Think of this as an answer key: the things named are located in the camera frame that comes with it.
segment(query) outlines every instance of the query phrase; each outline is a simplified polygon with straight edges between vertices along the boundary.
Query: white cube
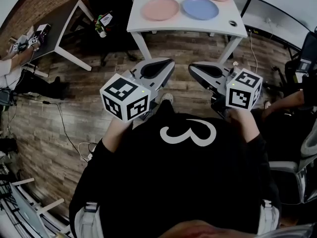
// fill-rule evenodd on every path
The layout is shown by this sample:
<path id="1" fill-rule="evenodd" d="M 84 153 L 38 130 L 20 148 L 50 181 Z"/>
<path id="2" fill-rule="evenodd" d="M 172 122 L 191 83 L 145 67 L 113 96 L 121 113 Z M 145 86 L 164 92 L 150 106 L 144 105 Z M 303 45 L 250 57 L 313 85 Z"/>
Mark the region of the white cube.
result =
<path id="1" fill-rule="evenodd" d="M 127 122 L 149 111 L 151 91 L 115 74 L 101 89 L 106 111 Z"/>
<path id="2" fill-rule="evenodd" d="M 226 106 L 251 110 L 260 96 L 262 81 L 262 77 L 247 69 L 242 69 L 227 84 Z"/>

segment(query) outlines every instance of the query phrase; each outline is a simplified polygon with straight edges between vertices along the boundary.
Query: white table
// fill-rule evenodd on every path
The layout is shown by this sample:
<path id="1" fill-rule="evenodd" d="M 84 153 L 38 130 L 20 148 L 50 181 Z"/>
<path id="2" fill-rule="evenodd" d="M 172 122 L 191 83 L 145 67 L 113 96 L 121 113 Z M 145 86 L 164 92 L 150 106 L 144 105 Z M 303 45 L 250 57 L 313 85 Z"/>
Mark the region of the white table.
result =
<path id="1" fill-rule="evenodd" d="M 194 31 L 219 33 L 232 36 L 230 42 L 219 57 L 219 63 L 224 63 L 242 38 L 247 37 L 242 18 L 233 0 L 226 2 L 213 1 L 219 8 L 219 15 L 210 20 L 195 20 L 185 15 L 182 8 L 171 19 L 165 21 L 149 21 L 141 14 L 141 8 L 150 0 L 134 0 L 127 31 L 130 32 L 146 60 L 151 59 L 149 49 L 141 35 L 146 31 Z M 230 25 L 230 21 L 236 22 L 236 26 Z"/>

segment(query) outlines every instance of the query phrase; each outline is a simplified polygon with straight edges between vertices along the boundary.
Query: backpack strap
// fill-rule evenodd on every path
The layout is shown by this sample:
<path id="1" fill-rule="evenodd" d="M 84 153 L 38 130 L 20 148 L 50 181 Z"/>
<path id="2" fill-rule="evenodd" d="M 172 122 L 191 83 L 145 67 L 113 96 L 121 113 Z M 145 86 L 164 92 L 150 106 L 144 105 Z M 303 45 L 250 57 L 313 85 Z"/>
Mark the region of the backpack strap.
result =
<path id="1" fill-rule="evenodd" d="M 104 238 L 100 222 L 100 206 L 95 202 L 87 202 L 75 216 L 77 238 Z"/>

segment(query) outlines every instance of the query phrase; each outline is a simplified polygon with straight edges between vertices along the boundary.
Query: strap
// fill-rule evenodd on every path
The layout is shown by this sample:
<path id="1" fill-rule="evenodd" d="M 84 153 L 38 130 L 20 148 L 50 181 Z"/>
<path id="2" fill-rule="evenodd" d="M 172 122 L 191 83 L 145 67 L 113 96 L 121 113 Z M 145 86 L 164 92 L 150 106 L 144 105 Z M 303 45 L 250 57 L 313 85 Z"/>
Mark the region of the strap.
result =
<path id="1" fill-rule="evenodd" d="M 77 238 L 104 238 L 100 207 L 95 202 L 87 202 L 75 216 L 75 232 Z"/>
<path id="2" fill-rule="evenodd" d="M 262 202 L 263 205 L 261 205 L 258 235 L 277 229 L 279 222 L 278 209 L 272 206 L 271 201 L 269 200 L 263 200 Z"/>

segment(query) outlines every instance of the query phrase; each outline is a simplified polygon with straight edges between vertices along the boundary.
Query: person's hand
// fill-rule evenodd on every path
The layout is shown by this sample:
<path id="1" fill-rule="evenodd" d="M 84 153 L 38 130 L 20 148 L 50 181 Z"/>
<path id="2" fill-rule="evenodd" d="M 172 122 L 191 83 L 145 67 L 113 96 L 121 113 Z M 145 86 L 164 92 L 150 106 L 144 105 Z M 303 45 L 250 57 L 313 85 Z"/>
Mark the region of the person's hand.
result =
<path id="1" fill-rule="evenodd" d="M 40 44 L 39 41 L 37 41 L 37 42 L 34 43 L 32 46 L 33 46 L 34 50 L 37 51 L 37 50 L 39 49 L 39 47 L 41 46 L 41 44 Z"/>

